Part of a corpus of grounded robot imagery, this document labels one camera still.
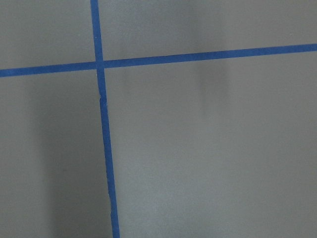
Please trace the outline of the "blue tape line crosswise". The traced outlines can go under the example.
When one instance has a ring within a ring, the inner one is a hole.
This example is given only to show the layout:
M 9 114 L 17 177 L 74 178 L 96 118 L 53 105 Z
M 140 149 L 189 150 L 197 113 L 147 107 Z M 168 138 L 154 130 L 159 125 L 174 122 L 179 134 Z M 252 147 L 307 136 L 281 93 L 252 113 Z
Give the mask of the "blue tape line crosswise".
M 168 56 L 130 58 L 130 59 L 111 59 L 111 60 L 104 60 L 102 51 L 97 51 L 97 53 L 95 54 L 96 56 L 95 61 L 2 69 L 0 71 L 0 76 L 13 77 L 13 76 L 23 76 L 23 75 L 38 75 L 38 74 L 49 74 L 49 73 L 59 73 L 59 72 L 94 70 L 98 68 L 106 69 L 106 68 L 119 68 L 119 67 L 155 65 L 155 64 L 191 62 L 191 61 L 258 57 L 258 56 L 269 56 L 269 55 L 315 52 L 316 50 L 317 50 L 316 44 L 302 44 L 302 45 L 276 46 L 276 47 L 264 47 L 264 48 L 225 50 L 225 51 L 204 52 L 204 53 L 178 54 L 178 55 L 168 55 Z

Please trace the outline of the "blue tape line lengthwise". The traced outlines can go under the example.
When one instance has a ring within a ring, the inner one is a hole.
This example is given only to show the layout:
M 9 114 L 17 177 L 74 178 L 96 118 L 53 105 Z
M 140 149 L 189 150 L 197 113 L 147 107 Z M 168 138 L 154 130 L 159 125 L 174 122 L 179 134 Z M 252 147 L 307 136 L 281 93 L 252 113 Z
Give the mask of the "blue tape line lengthwise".
M 107 179 L 108 195 L 110 200 L 110 220 L 111 220 L 111 227 L 112 227 L 112 236 L 114 238 L 119 238 L 120 231 L 119 231 L 119 220 L 118 220 L 118 213 L 117 213 L 115 179 L 114 179 L 112 150 L 111 150 L 108 108 L 107 108 L 106 77 L 105 77 L 98 1 L 97 0 L 90 1 L 90 6 L 91 6 L 91 16 L 92 16 L 98 90 L 100 95 L 100 110 L 101 110 L 102 134 L 103 134 L 104 153 L 105 153 L 105 164 L 106 164 L 106 179 Z

